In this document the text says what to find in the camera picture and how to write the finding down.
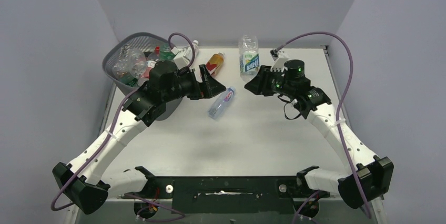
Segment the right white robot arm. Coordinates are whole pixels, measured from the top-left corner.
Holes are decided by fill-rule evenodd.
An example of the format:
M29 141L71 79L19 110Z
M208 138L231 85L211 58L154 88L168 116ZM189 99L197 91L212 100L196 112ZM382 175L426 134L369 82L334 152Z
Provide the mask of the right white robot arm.
M305 76L303 61L293 59L276 70L262 65L244 88L254 95L285 96L300 116L311 123L329 143L344 165L344 172L311 166L297 173L296 190L309 196L320 190L340 195L357 209L389 191L394 165L388 157L379 157L338 118L328 95Z

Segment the grey ribbed waste bin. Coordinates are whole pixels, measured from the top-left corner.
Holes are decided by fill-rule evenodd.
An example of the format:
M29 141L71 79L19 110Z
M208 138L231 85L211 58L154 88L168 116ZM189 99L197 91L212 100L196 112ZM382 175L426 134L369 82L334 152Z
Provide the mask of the grey ribbed waste bin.
M137 90L139 87L141 87L143 82L147 81L148 78L139 80L138 78L133 77L131 74L125 74L124 77L118 77L113 71L114 66L117 63L123 62L125 59L127 59L127 56L132 49L139 49L145 54L145 56L149 56L155 51L156 47L161 47L166 43L166 39L147 32L139 32L129 35L118 43L105 56L102 62L102 69L114 82L117 88L123 94L127 95L131 91Z

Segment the green label clear bottle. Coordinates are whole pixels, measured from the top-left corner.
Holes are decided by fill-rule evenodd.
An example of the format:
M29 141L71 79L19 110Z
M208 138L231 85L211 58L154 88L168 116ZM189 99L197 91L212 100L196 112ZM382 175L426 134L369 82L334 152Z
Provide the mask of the green label clear bottle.
M130 73L130 63L126 59L119 59L112 67L113 75L121 83L135 87L137 85L137 78Z

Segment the plain clear bottle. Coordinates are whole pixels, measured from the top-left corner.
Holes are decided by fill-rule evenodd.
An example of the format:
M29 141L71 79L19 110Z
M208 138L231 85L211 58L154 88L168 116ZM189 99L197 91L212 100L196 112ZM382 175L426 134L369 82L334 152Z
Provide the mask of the plain clear bottle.
M147 68L145 54L140 49L134 48L128 52L127 58L130 74L135 78L140 78Z

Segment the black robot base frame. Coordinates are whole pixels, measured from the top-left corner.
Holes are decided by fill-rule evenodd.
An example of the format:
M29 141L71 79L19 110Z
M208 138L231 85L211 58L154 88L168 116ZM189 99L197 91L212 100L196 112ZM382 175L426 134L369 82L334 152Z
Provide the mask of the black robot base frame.
M313 193L296 176L151 177L142 198L171 200L182 213L292 214Z

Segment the green tinted bottle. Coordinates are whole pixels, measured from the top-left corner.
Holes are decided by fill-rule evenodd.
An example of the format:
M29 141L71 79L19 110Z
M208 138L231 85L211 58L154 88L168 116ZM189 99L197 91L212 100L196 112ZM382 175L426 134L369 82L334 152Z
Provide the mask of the green tinted bottle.
M171 51L171 48L168 44L163 44L159 48L159 59L160 60L168 60L173 61L175 58L175 54Z

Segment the blue label clear bottle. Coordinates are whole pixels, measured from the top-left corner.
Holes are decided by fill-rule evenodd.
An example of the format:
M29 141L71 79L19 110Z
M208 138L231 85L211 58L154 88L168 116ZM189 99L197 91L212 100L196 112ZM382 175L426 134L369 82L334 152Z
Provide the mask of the blue label clear bottle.
M258 38L254 35L243 35L238 46L240 77L247 83L257 75L260 68Z

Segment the red yellow label bottle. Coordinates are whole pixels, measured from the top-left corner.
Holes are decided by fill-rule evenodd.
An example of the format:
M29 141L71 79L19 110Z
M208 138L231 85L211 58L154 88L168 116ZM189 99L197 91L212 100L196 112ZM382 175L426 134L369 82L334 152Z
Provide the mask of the red yellow label bottle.
M215 77L220 71L225 61L225 53L213 54L206 62L206 69L212 77Z

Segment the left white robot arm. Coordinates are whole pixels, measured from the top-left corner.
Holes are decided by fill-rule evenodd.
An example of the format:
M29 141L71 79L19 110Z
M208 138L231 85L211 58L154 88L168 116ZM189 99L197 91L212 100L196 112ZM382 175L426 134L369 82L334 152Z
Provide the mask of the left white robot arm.
M137 135L166 112L168 103L184 97L210 99L226 90L205 65L200 65L199 70L201 80L196 79L193 69L178 68L171 61L157 62L149 80L120 103L109 127L79 156L53 168L60 194L87 215L97 211L109 198L127 193L151 195L154 177L143 167L108 177L104 172Z

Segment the pink blue label bottle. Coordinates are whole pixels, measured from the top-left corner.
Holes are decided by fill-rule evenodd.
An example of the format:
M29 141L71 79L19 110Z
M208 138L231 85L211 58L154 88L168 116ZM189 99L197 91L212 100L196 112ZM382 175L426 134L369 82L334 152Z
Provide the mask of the pink blue label bottle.
M235 87L230 86L223 93L221 93L208 109L208 116L214 120L219 119L234 100L235 92Z

